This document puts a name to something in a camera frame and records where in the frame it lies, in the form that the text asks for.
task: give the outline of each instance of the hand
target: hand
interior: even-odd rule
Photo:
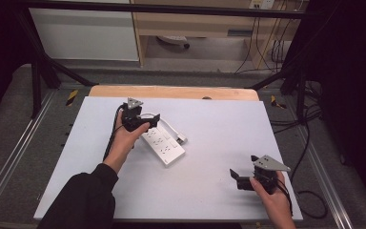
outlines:
[[[150,123],[146,122],[139,126],[133,132],[129,132],[126,128],[121,127],[121,115],[122,111],[120,111],[117,115],[117,120],[115,122],[115,132],[114,141],[112,143],[112,147],[109,151],[109,155],[105,158],[103,163],[109,165],[112,169],[118,173],[121,169],[121,166],[127,159],[127,155],[132,149],[135,141],[145,133],[148,128],[150,128]]]
[[[284,176],[277,171],[278,179],[284,184]],[[295,228],[295,224],[291,217],[290,203],[287,197],[280,189],[275,189],[274,193],[269,195],[263,186],[253,177],[251,177],[251,184],[256,193],[263,201],[269,219],[274,224],[275,228]]]

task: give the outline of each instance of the metal frame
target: metal frame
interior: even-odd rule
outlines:
[[[268,18],[290,18],[290,19],[317,19],[324,16],[319,12],[303,11],[280,11],[280,10],[252,10],[232,8],[210,8],[210,7],[187,7],[167,5],[143,5],[143,4],[120,4],[120,3],[93,3],[93,2],[69,2],[69,1],[47,1],[47,0],[17,0],[9,6],[14,18],[17,20],[23,33],[28,37],[33,50],[35,68],[33,71],[33,114],[35,117],[41,109],[41,94],[37,87],[38,77],[45,79],[49,88],[58,88],[61,84],[55,70],[66,74],[85,86],[94,86],[96,83],[86,80],[82,76],[72,72],[61,64],[51,59],[44,51],[37,31],[34,30],[27,17],[25,10],[35,9],[56,9],[56,10],[98,10],[98,11],[129,11],[129,12],[156,12],[176,14],[198,14],[198,15],[219,15],[238,17],[268,17]]]

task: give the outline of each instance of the outlet socket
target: outlet socket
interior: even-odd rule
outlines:
[[[263,3],[261,4],[260,8],[263,10],[271,10],[274,3],[275,0],[263,0]]]
[[[142,136],[166,167],[185,154],[185,150],[160,123],[156,128],[150,128]]]
[[[263,5],[263,0],[252,0],[249,8],[250,9],[261,9],[262,5]]]

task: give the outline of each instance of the white board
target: white board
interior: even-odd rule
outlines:
[[[136,98],[142,113],[161,114],[188,138],[186,154],[169,168],[142,138],[135,142],[112,191],[114,218],[127,220],[267,219],[260,198],[237,190],[230,169],[251,176],[251,155],[282,162],[262,102]],[[94,170],[107,147],[115,111],[127,98],[86,97],[34,217],[40,219],[73,175]],[[302,220],[286,178],[294,219]]]

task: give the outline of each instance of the power strip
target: power strip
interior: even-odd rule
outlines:
[[[182,157],[185,153],[185,150],[171,137],[160,123],[157,124],[156,128],[150,128],[142,136],[166,167]]]

